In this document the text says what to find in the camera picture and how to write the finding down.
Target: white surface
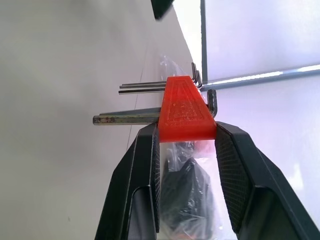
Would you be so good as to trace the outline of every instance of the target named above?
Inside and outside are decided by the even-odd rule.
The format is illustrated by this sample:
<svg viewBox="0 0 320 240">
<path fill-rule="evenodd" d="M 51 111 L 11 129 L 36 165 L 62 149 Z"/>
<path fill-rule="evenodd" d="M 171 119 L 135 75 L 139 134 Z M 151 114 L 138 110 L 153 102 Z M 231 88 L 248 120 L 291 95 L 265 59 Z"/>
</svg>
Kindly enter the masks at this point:
<svg viewBox="0 0 320 240">
<path fill-rule="evenodd" d="M 155 22 L 144 0 L 4 0 L 0 30 L 1 239 L 93 239 L 130 126 L 92 117 L 159 106 L 117 93 L 156 81 L 159 53 L 190 74 L 176 14 Z"/>
<path fill-rule="evenodd" d="M 320 2 L 205 1 L 208 80 L 319 64 Z"/>
<path fill-rule="evenodd" d="M 200 0 L 174 0 L 173 6 L 193 62 L 202 76 Z"/>
</svg>

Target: plastic bag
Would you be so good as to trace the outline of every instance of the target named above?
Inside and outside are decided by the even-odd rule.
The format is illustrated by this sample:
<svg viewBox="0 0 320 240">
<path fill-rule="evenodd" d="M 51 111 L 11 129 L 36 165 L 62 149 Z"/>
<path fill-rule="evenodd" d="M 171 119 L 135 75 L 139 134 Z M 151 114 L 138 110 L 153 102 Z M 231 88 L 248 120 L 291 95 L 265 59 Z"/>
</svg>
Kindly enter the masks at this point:
<svg viewBox="0 0 320 240">
<path fill-rule="evenodd" d="M 167 81 L 167 78 L 172 76 L 187 75 L 186 72 L 183 71 L 182 68 L 178 64 L 176 64 L 174 61 L 172 61 L 168 56 L 160 55 L 159 61 L 160 61 L 159 78 L 161 79 L 161 81 Z"/>
<path fill-rule="evenodd" d="M 160 231 L 165 237 L 159 239 L 237 239 L 226 212 L 214 140 L 167 144 L 164 161 Z"/>
</svg>

